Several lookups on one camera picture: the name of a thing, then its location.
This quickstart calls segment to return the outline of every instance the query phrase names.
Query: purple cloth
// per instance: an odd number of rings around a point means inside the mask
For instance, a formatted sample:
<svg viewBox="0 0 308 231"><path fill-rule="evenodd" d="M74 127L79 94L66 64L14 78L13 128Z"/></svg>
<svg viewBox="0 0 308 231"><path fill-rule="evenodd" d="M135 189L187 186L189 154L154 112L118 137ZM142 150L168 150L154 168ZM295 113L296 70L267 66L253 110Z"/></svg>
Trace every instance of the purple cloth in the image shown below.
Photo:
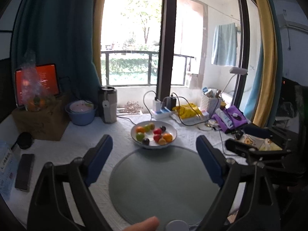
<svg viewBox="0 0 308 231"><path fill-rule="evenodd" d="M226 124L221 120L221 118L214 113L212 116L212 119L215 119L219 126L221 127L222 131L224 131L225 133L230 132L230 130L233 130L235 128L238 128L244 124L247 124L247 119L245 118L245 116L243 115L243 113L234 105L231 106L228 109L224 109L223 112L225 113L225 115L233 122L233 127L232 128L228 128L226 126ZM238 116L241 118L241 120L237 120L234 117L232 117L233 113L237 113Z"/></svg>

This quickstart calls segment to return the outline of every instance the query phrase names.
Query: woven basket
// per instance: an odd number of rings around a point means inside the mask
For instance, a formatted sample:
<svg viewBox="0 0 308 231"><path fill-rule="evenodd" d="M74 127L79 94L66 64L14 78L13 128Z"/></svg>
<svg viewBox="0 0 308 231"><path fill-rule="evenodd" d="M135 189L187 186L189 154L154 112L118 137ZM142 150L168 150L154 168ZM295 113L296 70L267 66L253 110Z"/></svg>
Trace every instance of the woven basket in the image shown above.
<svg viewBox="0 0 308 231"><path fill-rule="evenodd" d="M220 107L220 104L222 102L222 98L209 98L203 93L201 93L201 105L200 110L201 111L207 111L209 115L212 115L213 112Z"/></svg>

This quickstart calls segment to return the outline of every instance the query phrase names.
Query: red fruit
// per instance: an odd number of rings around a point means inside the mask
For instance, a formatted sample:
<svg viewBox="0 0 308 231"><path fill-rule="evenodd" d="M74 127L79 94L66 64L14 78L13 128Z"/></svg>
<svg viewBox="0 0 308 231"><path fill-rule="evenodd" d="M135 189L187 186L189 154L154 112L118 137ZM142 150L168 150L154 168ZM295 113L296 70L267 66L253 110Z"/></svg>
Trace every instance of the red fruit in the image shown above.
<svg viewBox="0 0 308 231"><path fill-rule="evenodd" d="M162 130L160 128L156 128L153 131L153 134L155 134L155 135L161 135L161 133L162 133Z"/></svg>
<svg viewBox="0 0 308 231"><path fill-rule="evenodd" d="M153 139L154 141L158 142L161 139L161 135L154 135Z"/></svg>

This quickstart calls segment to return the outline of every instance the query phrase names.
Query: round placemat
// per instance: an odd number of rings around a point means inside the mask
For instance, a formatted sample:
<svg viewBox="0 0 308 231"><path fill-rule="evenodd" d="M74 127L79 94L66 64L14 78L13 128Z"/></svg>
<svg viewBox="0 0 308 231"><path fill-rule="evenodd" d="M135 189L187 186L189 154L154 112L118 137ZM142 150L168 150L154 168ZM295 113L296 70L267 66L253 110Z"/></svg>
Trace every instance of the round placemat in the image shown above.
<svg viewBox="0 0 308 231"><path fill-rule="evenodd" d="M136 150L114 167L109 179L119 215L130 224L156 216L158 230L176 219L198 224L218 190L198 154L174 146Z"/></svg>

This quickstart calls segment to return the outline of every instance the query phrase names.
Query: yellow curtain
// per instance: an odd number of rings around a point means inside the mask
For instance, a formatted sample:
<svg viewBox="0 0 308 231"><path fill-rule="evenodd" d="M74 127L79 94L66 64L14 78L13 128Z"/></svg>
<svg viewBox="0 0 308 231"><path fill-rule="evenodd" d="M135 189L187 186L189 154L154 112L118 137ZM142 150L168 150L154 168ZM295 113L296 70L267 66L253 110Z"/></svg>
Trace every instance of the yellow curtain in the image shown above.
<svg viewBox="0 0 308 231"><path fill-rule="evenodd" d="M100 36L102 31L102 17L105 0L94 0L93 11L93 62L100 82L102 82L101 62L100 62Z"/></svg>
<svg viewBox="0 0 308 231"><path fill-rule="evenodd" d="M261 34L264 49L263 72L258 105L253 123L264 127L270 115L277 70L277 42L272 11L268 0L256 0L259 10Z"/></svg>

